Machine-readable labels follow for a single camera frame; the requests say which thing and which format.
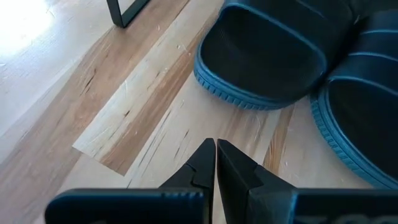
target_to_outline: tread pattern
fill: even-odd
[[[199,84],[208,90],[211,94],[217,96],[219,99],[227,101],[228,103],[232,103],[242,109],[245,110],[277,110],[281,109],[287,105],[281,104],[281,105],[270,105],[267,102],[264,102],[263,105],[258,105],[254,103],[250,103],[247,101],[244,101],[240,99],[237,96],[234,96],[233,94],[227,93],[220,88],[217,88],[216,85],[211,84],[210,82],[206,81],[202,75],[200,74],[199,71],[197,71],[196,68],[194,68],[193,73],[195,74],[195,78],[199,82]]]
[[[323,138],[329,144],[329,146],[334,150],[336,155],[343,161],[343,163],[350,168],[356,175],[360,176],[362,179],[369,182],[371,185],[382,188],[382,189],[390,189],[391,187],[383,184],[382,182],[375,179],[373,176],[369,175],[365,170],[363,170],[357,163],[355,163],[352,158],[350,158],[347,153],[339,146],[338,141],[334,139],[334,137],[329,132],[326,122],[324,122],[320,107],[318,104],[318,100],[315,96],[311,96],[311,110],[312,115],[315,120],[315,124],[317,125],[319,131],[321,132]]]

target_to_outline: wooden floor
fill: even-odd
[[[196,82],[195,47],[221,4],[152,0],[122,30],[105,0],[0,0],[1,223],[43,223],[70,188],[157,187],[205,138],[297,187],[369,187],[320,136],[306,98],[244,111]]]

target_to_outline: metal leg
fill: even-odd
[[[113,23],[118,27],[126,28],[150,0],[135,0],[123,14],[121,14],[118,0],[106,1]]]

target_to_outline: sunlight on floor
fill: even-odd
[[[0,0],[0,57],[33,43],[54,19],[45,0]]]

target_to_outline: black rubber slipper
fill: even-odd
[[[245,109],[287,106],[319,84],[354,19],[344,0],[226,0],[195,76]]]
[[[364,19],[376,12],[398,9],[397,0],[344,0],[351,8],[354,17]]]
[[[358,26],[348,55],[312,95],[313,116],[351,170],[375,187],[398,189],[398,11]]]

